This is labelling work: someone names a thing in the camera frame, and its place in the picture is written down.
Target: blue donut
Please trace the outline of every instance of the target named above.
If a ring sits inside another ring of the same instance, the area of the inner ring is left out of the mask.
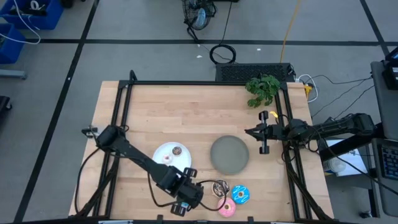
[[[247,187],[237,185],[232,189],[232,200],[235,203],[242,205],[250,199],[250,192]]]

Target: black keyboard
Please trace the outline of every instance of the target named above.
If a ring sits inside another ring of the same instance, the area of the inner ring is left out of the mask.
[[[398,147],[382,146],[381,156],[384,177],[398,180]]]

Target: gray floor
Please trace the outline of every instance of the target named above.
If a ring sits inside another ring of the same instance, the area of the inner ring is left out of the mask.
[[[396,0],[367,0],[385,41],[398,41]],[[93,0],[76,1],[66,9],[55,30],[41,30],[45,39],[79,39]],[[229,3],[216,3],[219,13],[198,32],[200,39],[221,39]],[[294,10],[289,0],[242,0],[233,4],[226,40],[282,40]],[[190,39],[179,0],[101,0],[88,39]],[[34,36],[24,31],[27,37]],[[359,0],[304,0],[289,40],[377,41]],[[239,63],[279,61],[280,45],[233,45]],[[13,110],[0,129],[0,223],[12,222],[32,172],[77,44],[25,45],[14,65],[26,80],[0,79],[0,95],[12,98]],[[285,62],[297,74],[326,75],[335,82],[367,78],[370,62],[384,58],[382,49],[353,46],[288,45]],[[63,218],[68,215],[86,139],[80,129],[91,123],[101,82],[128,77],[133,69],[140,80],[214,80],[215,66],[203,47],[190,44],[85,44],[53,134],[24,220]],[[314,114],[355,84],[331,85],[316,79],[318,100]],[[314,123],[335,117],[373,81],[368,80],[313,118]],[[380,121],[374,90],[368,91],[345,114],[370,114]],[[398,223],[383,214],[362,220],[369,209],[361,189],[328,182],[335,217],[357,223]]]

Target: pink donut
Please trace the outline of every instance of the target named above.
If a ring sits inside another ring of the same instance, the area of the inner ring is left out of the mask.
[[[219,208],[224,202],[224,199],[222,198],[219,202],[217,207]],[[218,213],[226,218],[231,217],[234,215],[236,210],[236,205],[235,202],[230,199],[229,197],[226,198],[224,206],[218,210]]]

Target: small food item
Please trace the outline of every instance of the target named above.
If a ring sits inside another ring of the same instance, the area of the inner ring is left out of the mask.
[[[226,191],[226,195],[228,195],[229,192],[229,185],[225,180],[216,180],[215,183],[211,186],[211,191],[213,192],[213,195],[219,198],[223,198],[224,196],[224,190]]]
[[[247,187],[237,185],[232,189],[232,199],[235,203],[242,205],[250,199],[250,192]]]
[[[175,146],[175,147],[173,148],[172,152],[173,152],[173,155],[179,156],[179,155],[181,155],[181,153],[182,153],[182,149],[181,149],[181,147]]]
[[[170,155],[170,154],[165,154],[164,156],[163,156],[163,159],[162,159],[162,162],[163,162],[163,164],[170,164],[171,162],[173,161],[173,156],[172,155]]]
[[[220,206],[222,206],[223,203],[224,203],[224,199],[222,198],[218,202],[217,207],[219,208]],[[236,205],[235,205],[234,201],[227,197],[224,206],[220,210],[218,210],[218,213],[220,215],[228,218],[235,214],[235,210],[236,210]]]

